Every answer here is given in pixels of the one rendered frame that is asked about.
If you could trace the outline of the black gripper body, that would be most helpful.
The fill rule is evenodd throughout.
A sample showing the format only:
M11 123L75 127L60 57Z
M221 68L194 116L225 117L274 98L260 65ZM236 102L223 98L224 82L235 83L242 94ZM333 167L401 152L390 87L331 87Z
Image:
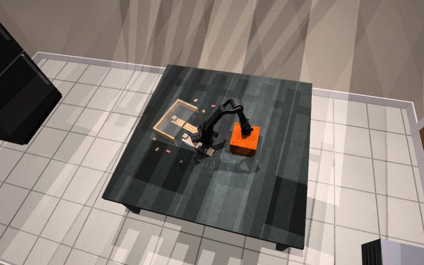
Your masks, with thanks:
M213 130L214 131L214 130ZM209 139L209 140L204 140L204 139L202 139L203 140L203 145L202 146L199 146L198 148L197 148L197 152L198 153L200 153L200 154L202 154L202 155L205 155L206 154L206 152L207 152L207 149L208 149L208 147L210 146L210 144L212 143L212 141L213 141L213 138L215 137L215 138L217 138L218 137L218 132L216 132L216 131L214 131L214 133L212 133L211 134L211 138ZM213 137L214 136L214 137Z

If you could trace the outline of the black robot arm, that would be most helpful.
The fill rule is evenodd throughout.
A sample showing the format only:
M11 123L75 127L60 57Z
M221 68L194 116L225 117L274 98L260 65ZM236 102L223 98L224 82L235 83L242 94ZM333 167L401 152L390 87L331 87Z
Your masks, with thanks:
M226 106L231 104L233 110L226 110ZM207 120L201 123L201 125L197 128L198 132L194 134L190 134L190 138L192 143L203 143L203 140L209 140L211 138L211 134L214 133L213 127L220 120L220 118L225 114L235 114L237 113L238 123L241 127L241 135L251 136L251 132L254 130L251 122L247 119L243 113L243 105L239 99L239 97L232 97L228 99L224 104L218 106L218 109L214 112L214 114Z

